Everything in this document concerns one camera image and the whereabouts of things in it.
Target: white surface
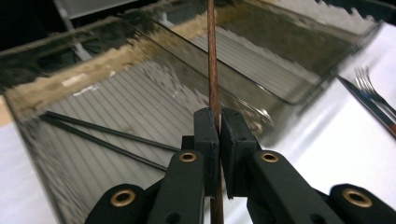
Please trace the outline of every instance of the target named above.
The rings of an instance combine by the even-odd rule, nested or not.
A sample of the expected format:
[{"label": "white surface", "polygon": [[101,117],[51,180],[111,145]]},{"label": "white surface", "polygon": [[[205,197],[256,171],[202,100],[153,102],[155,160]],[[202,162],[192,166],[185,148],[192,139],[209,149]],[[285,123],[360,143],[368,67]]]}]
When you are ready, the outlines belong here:
[{"label": "white surface", "polygon": [[58,223],[14,123],[0,142],[0,223]]},{"label": "white surface", "polygon": [[[386,25],[350,65],[369,65],[376,89],[396,107],[396,27]],[[56,223],[14,124],[0,128],[0,223]],[[337,81],[272,148],[284,154],[312,187],[366,188],[396,209],[396,141]],[[226,202],[226,223],[246,223],[245,200]]]},{"label": "white surface", "polygon": [[[396,107],[396,27],[386,25],[341,76],[368,65],[375,88]],[[370,190],[396,209],[396,141],[335,80],[297,127],[274,150],[283,153],[311,184],[329,193],[350,183]]]}]

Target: metal fork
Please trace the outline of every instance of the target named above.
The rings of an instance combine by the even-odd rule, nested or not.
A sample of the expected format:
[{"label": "metal fork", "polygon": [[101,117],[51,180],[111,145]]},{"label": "metal fork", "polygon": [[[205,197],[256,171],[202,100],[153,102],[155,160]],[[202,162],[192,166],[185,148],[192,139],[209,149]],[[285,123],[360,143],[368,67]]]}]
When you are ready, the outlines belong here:
[{"label": "metal fork", "polygon": [[373,84],[370,80],[370,73],[368,67],[357,67],[355,68],[356,82],[359,89],[370,99],[374,100],[376,103],[380,103],[385,109],[388,110],[393,117],[396,118],[396,110],[388,104],[388,102],[375,91]]}]

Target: copper rod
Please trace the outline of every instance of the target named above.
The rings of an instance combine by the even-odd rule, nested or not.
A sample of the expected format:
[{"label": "copper rod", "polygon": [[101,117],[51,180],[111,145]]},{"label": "copper rod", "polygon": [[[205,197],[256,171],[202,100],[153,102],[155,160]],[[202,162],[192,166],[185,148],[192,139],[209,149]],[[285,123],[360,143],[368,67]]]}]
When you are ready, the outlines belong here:
[{"label": "copper rod", "polygon": [[[208,43],[208,67],[209,67],[209,106],[215,119],[216,130],[220,131],[220,103],[218,86],[218,68],[216,58],[216,30],[215,30],[215,3],[214,0],[207,2],[207,43]],[[219,162],[217,199],[210,200],[210,222],[223,224],[223,200],[221,184],[221,165]]]}]

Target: black clamp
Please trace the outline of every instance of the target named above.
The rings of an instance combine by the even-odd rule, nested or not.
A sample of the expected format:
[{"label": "black clamp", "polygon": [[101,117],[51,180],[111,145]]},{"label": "black clamp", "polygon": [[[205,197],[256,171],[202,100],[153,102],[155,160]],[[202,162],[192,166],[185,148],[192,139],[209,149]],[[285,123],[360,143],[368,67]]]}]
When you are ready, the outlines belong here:
[{"label": "black clamp", "polygon": [[241,114],[228,108],[221,113],[220,137],[210,109],[197,111],[194,136],[183,136],[163,180],[146,190],[110,189],[86,223],[203,223],[204,197],[215,195],[219,157],[228,197],[247,197],[255,224],[396,223],[396,212],[366,189],[338,185],[330,196],[312,189],[285,157],[262,150]]}]

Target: black rod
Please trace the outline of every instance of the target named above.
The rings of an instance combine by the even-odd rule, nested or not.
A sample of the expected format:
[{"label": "black rod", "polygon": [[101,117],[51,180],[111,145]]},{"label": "black rod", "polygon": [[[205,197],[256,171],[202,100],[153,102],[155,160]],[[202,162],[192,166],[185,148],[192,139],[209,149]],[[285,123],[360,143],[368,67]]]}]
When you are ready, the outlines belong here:
[{"label": "black rod", "polygon": [[153,167],[155,169],[158,169],[158,170],[161,170],[161,171],[164,171],[164,172],[166,172],[166,170],[167,170],[166,167],[161,166],[158,163],[155,163],[153,161],[149,161],[149,160],[147,160],[145,158],[142,158],[140,156],[135,155],[134,153],[132,153],[130,151],[127,151],[127,150],[122,149],[120,147],[116,147],[116,146],[114,146],[112,144],[109,144],[108,142],[103,141],[103,140],[101,140],[101,139],[99,139],[99,138],[97,138],[95,136],[92,136],[92,135],[90,135],[88,133],[84,133],[83,131],[80,131],[79,129],[76,129],[76,128],[71,127],[71,126],[69,126],[67,124],[64,124],[64,123],[62,123],[61,121],[59,121],[57,119],[51,118],[51,117],[49,117],[47,115],[42,115],[42,116],[40,116],[40,118],[43,121],[47,122],[48,124],[51,124],[51,125],[53,125],[55,127],[58,127],[58,128],[66,131],[66,132],[75,134],[75,135],[77,135],[77,136],[79,136],[81,138],[84,138],[84,139],[86,139],[88,141],[91,141],[91,142],[93,142],[95,144],[98,144],[99,146],[106,147],[106,148],[108,148],[110,150],[118,152],[118,153],[120,153],[120,154],[122,154],[122,155],[124,155],[126,157],[129,157],[129,158],[131,158],[133,160],[143,162],[143,163],[145,163],[148,166],[151,166],[151,167]]},{"label": "black rod", "polygon": [[97,131],[100,131],[100,132],[103,132],[103,133],[110,133],[110,134],[113,134],[113,135],[116,135],[116,136],[132,139],[132,140],[135,140],[137,142],[142,142],[142,143],[146,143],[148,145],[152,145],[152,146],[155,146],[155,147],[160,147],[160,148],[163,148],[165,150],[169,150],[169,151],[173,151],[173,152],[180,151],[180,149],[177,148],[177,147],[171,147],[171,146],[168,146],[168,145],[165,145],[165,144],[162,144],[162,143],[159,143],[159,142],[151,141],[151,140],[148,140],[146,138],[142,138],[142,137],[139,137],[139,136],[136,136],[136,135],[133,135],[133,134],[119,132],[119,131],[116,131],[116,130],[113,130],[113,129],[109,129],[107,127],[103,127],[103,126],[100,126],[100,125],[97,125],[97,124],[89,123],[89,122],[81,120],[81,119],[74,119],[74,118],[71,118],[71,117],[68,117],[68,116],[65,116],[65,115],[61,115],[61,114],[58,114],[58,113],[55,113],[55,112],[47,111],[45,113],[45,115],[48,116],[48,117],[54,118],[54,119],[63,120],[63,121],[70,122],[70,123],[73,123],[73,124],[76,124],[76,125],[79,125],[79,126],[82,126],[82,127],[94,129],[94,130],[97,130]]}]

